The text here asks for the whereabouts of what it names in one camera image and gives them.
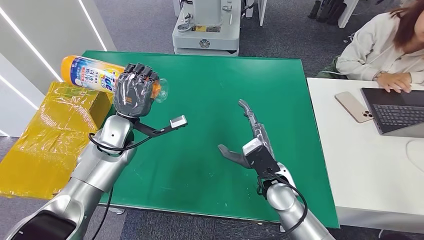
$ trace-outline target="smartphone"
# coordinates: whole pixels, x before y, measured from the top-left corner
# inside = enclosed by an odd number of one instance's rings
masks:
[[[366,109],[364,105],[362,105],[352,95],[352,93],[345,91],[336,94],[334,97],[358,123],[361,124],[374,119],[374,116],[371,114],[371,112]]]

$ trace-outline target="green mat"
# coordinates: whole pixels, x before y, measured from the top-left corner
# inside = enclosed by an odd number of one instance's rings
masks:
[[[183,114],[188,120],[187,127],[138,147],[114,186],[112,204],[278,222],[256,193],[255,170],[223,158],[217,148],[224,144],[241,152],[252,139],[238,106],[244,99],[265,125],[277,160],[290,170],[310,210],[325,226],[339,227],[300,60],[102,51],[83,56],[153,67],[168,80],[169,96],[154,103],[142,122],[161,128]],[[136,142],[143,138],[135,133]]]

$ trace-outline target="ceiling light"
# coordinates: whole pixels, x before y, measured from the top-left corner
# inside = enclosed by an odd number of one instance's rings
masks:
[[[50,64],[44,59],[43,56],[39,53],[39,51],[31,44],[27,37],[19,30],[19,28],[14,24],[14,22],[10,19],[10,17],[6,14],[5,11],[0,7],[0,15],[6,20],[7,23],[13,28],[13,30],[19,35],[19,37],[28,45],[28,47],[37,55],[37,57],[41,60],[41,62],[48,68],[48,70],[54,75],[54,77],[59,81],[63,82],[62,78],[55,72],[55,70],[50,66]]]
[[[0,134],[3,134],[4,136],[6,136],[6,137],[10,137],[10,135],[9,134],[7,134],[7,133],[5,133],[4,131],[2,131],[2,130],[0,130]]]
[[[0,80],[5,83],[9,88],[11,88],[16,94],[18,94],[21,98],[23,98],[29,105],[31,105],[36,110],[39,109],[32,101],[30,101],[26,96],[24,96],[18,89],[16,89],[12,84],[10,84],[2,75],[0,75]]]
[[[102,47],[103,47],[103,49],[107,52],[108,50],[106,49],[106,46],[105,46],[105,44],[103,43],[103,40],[102,40],[102,38],[101,38],[101,37],[100,37],[100,35],[99,35],[99,32],[97,31],[96,27],[94,26],[94,23],[93,23],[93,21],[92,21],[92,18],[90,17],[89,12],[87,12],[87,9],[86,9],[86,7],[85,7],[85,6],[84,6],[84,4],[83,4],[83,1],[82,1],[82,0],[78,0],[78,2],[79,2],[79,4],[81,5],[81,8],[82,8],[82,10],[84,11],[85,15],[87,16],[87,19],[88,19],[88,21],[90,22],[90,25],[91,25],[91,27],[93,28],[95,35],[97,36],[98,40],[100,41],[101,46],[102,46]]]

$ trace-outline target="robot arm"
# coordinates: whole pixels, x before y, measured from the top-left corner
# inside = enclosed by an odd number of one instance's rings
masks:
[[[128,64],[118,78],[114,107],[102,129],[90,133],[90,142],[77,158],[66,186],[49,202],[18,222],[6,240],[82,240],[103,193],[111,191],[119,175],[132,160],[137,146],[187,125],[184,115],[162,129],[140,123],[158,92],[159,76],[143,64]],[[134,144],[132,133],[148,137]]]
[[[306,201],[294,187],[289,170],[275,160],[274,152],[263,124],[244,100],[238,104],[244,109],[253,132],[253,140],[242,147],[242,154],[229,151],[224,145],[221,154],[248,169],[255,169],[258,176],[257,193],[264,196],[279,215],[280,223],[293,240],[334,240],[328,230],[306,207]]]

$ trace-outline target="laptop keyboard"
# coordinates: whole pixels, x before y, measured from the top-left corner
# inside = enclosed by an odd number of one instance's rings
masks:
[[[372,105],[383,125],[411,126],[424,122],[424,107]]]

